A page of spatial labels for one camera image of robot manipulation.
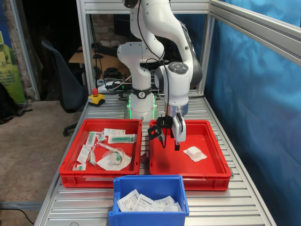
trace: metal slatted table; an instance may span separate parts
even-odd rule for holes
[[[190,92],[190,96],[196,95],[197,92]],[[124,118],[126,105],[126,102],[118,100],[118,96],[106,96],[106,103],[99,108],[86,105],[67,150],[84,119]],[[159,112],[164,114],[163,100],[158,101],[158,107]],[[276,225],[207,100],[190,99],[189,112],[185,119],[208,120],[211,123],[233,173],[227,191],[186,192],[190,216],[186,218],[185,225]],[[148,127],[148,122],[144,122],[142,154],[149,151]],[[142,165],[140,174],[149,174],[149,167]],[[70,226],[72,222],[79,226],[108,226],[108,211],[112,209],[112,205],[112,189],[65,188],[57,172],[35,226]]]

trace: desk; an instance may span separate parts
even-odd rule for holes
[[[92,49],[91,57],[93,60],[93,66],[95,67],[96,59],[93,59],[95,52],[94,52],[94,48],[91,49]],[[122,74],[127,74],[127,77],[131,74],[129,69],[118,59],[118,57],[109,56],[105,54],[101,54],[101,55],[103,56],[103,58],[101,58],[103,71],[105,71],[109,67],[115,67],[115,68],[119,68],[118,71],[121,72]],[[82,52],[74,53],[74,55],[69,60],[69,63],[81,64],[81,67],[83,67],[83,65],[85,64],[84,54]],[[97,61],[97,68],[101,70],[99,61]]]

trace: blue plastic bin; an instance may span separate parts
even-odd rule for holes
[[[182,212],[121,212],[117,200],[137,189],[152,200],[171,196]],[[125,176],[114,179],[113,211],[109,212],[110,226],[184,226],[189,216],[183,178],[171,176]]]

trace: red tray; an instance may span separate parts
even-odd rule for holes
[[[169,130],[165,149],[158,139],[150,141],[150,173],[182,175],[186,190],[227,190],[231,171],[210,123],[205,120],[185,120],[185,123],[186,141],[180,144],[179,151],[174,150]],[[154,124],[156,121],[150,121],[150,126]],[[199,148],[207,158],[194,162],[183,152],[192,146]]]
[[[121,171],[106,171],[100,166],[87,163],[85,171],[73,171],[81,148],[86,144],[90,131],[101,132],[104,128],[125,129],[126,134],[137,134],[134,144],[110,144],[122,148],[127,155],[132,155],[131,163]],[[139,175],[142,139],[142,121],[126,119],[86,119],[83,121],[61,167],[60,175],[65,187],[113,187],[113,179],[125,175]],[[97,147],[94,150],[96,162],[101,160],[107,149]]]

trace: poster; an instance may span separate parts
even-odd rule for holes
[[[0,0],[0,82],[16,104],[26,102],[15,54],[10,42],[2,0]]]

